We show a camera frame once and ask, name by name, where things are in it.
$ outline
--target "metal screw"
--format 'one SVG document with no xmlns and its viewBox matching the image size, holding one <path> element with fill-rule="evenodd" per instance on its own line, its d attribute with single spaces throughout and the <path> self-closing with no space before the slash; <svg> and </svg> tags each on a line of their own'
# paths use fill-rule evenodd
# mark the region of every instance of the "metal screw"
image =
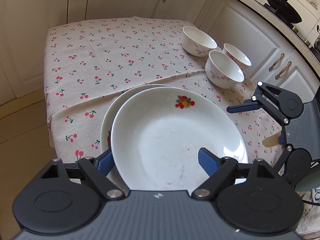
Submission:
<svg viewBox="0 0 320 240">
<path fill-rule="evenodd" d="M 195 190 L 195 195 L 197 197 L 207 197 L 210 195 L 210 191 L 205 188 L 199 188 L 199 189 Z"/>
<path fill-rule="evenodd" d="M 119 189 L 112 189 L 107 192 L 107 196 L 111 198 L 119 198 L 122 196 L 122 191 Z"/>
</svg>

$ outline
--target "black pan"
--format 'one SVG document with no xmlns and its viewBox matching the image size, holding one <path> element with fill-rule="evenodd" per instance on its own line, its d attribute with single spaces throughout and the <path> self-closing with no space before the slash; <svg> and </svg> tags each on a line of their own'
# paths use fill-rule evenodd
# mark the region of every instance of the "black pan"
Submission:
<svg viewBox="0 0 320 240">
<path fill-rule="evenodd" d="M 269 5 L 278 10 L 278 13 L 282 15 L 290 23 L 300 23 L 302 19 L 298 12 L 288 3 L 288 0 L 267 0 Z"/>
</svg>

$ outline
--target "stacked plate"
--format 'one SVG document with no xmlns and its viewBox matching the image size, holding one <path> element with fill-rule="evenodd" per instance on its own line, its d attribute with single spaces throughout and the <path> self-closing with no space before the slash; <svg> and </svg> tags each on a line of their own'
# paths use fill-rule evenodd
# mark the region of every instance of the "stacked plate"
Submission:
<svg viewBox="0 0 320 240">
<path fill-rule="evenodd" d="M 102 152 L 112 148 L 131 190 L 188 190 L 207 180 L 198 151 L 247 163 L 241 135 L 214 103 L 191 91 L 148 84 L 119 96 L 101 127 Z"/>
</svg>

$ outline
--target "bowl rim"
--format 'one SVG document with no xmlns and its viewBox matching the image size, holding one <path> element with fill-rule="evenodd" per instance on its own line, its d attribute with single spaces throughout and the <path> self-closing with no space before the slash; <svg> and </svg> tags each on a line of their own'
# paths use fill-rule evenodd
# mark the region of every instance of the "bowl rim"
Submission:
<svg viewBox="0 0 320 240">
<path fill-rule="evenodd" d="M 235 50 L 238 50 L 238 51 L 240 52 L 240 54 L 242 54 L 243 56 L 245 56 L 245 57 L 248 59 L 250 65 L 248 64 L 248 62 L 244 62 L 244 61 L 238 59 L 235 55 L 233 55 L 233 54 L 226 48 L 226 45 L 232 47 L 232 48 L 235 49 Z M 235 58 L 236 58 L 237 60 L 239 60 L 241 63 L 247 65 L 248 67 L 250 67 L 250 66 L 252 65 L 251 60 L 250 60 L 241 50 L 239 50 L 237 47 L 233 46 L 232 44 L 230 44 L 230 43 L 225 43 L 225 44 L 223 44 L 223 48 L 226 49 L 227 52 L 229 52 L 233 57 L 235 57 Z"/>
<path fill-rule="evenodd" d="M 201 33 L 204 33 L 206 36 L 208 36 L 210 39 L 212 39 L 212 40 L 214 41 L 215 47 L 208 47 L 208 46 L 205 46 L 205 45 L 203 45 L 202 43 L 200 43 L 200 42 L 198 42 L 198 41 L 195 41 L 195 40 L 194 40 L 193 38 L 191 38 L 188 34 L 186 34 L 186 32 L 185 32 L 185 30 L 184 30 L 185 27 L 191 27 L 191 28 L 196 29 L 197 31 L 199 31 L 199 32 L 201 32 Z M 209 48 L 209 49 L 216 49 L 216 48 L 218 47 L 216 41 L 215 41 L 211 36 L 209 36 L 208 34 L 206 34 L 205 32 L 203 32 L 203 31 L 201 31 L 201 30 L 199 30 L 199 29 L 196 28 L 196 27 L 193 27 L 193 26 L 189 26 L 189 25 L 188 25 L 188 26 L 184 26 L 184 27 L 182 28 L 182 30 L 183 30 L 183 33 L 184 33 L 189 39 L 191 39 L 191 40 L 193 40 L 194 42 L 200 44 L 201 46 L 204 46 L 204 47 Z"/>
<path fill-rule="evenodd" d="M 219 55 L 221 55 L 223 58 L 225 58 L 225 59 L 226 59 L 227 61 L 229 61 L 231 64 L 234 64 L 234 65 L 241 71 L 242 78 L 241 78 L 240 81 L 239 81 L 239 80 L 235 80 L 235 79 L 229 77 L 228 75 L 226 75 L 226 74 L 214 63 L 214 61 L 213 61 L 212 58 L 211 58 L 211 53 L 215 53 L 215 52 L 220 53 Z M 237 63 L 235 63 L 231 58 L 229 58 L 227 55 L 223 54 L 222 52 L 216 51 L 216 50 L 210 51 L 210 52 L 209 52 L 208 60 L 210 60 L 211 63 L 212 63 L 222 74 L 224 74 L 226 77 L 230 78 L 231 80 L 233 80 L 233 81 L 235 81 L 235 82 L 243 82 L 243 81 L 244 81 L 244 74 L 243 74 L 241 68 L 237 65 Z"/>
</svg>

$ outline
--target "ribbed gray surface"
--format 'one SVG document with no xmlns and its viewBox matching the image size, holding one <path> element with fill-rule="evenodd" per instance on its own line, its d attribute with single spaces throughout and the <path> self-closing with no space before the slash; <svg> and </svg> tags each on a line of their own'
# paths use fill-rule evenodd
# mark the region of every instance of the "ribbed gray surface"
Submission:
<svg viewBox="0 0 320 240">
<path fill-rule="evenodd" d="M 304 104 L 300 117 L 285 127 L 287 143 L 295 149 L 306 149 L 311 159 L 320 159 L 320 113 L 316 99 Z"/>
<path fill-rule="evenodd" d="M 122 201 L 108 202 L 86 227 L 63 236 L 20 233 L 16 240 L 254 240 L 236 232 L 216 214 L 209 202 L 194 200 L 187 191 L 132 191 Z M 294 232 L 264 240 L 298 240 Z"/>
</svg>

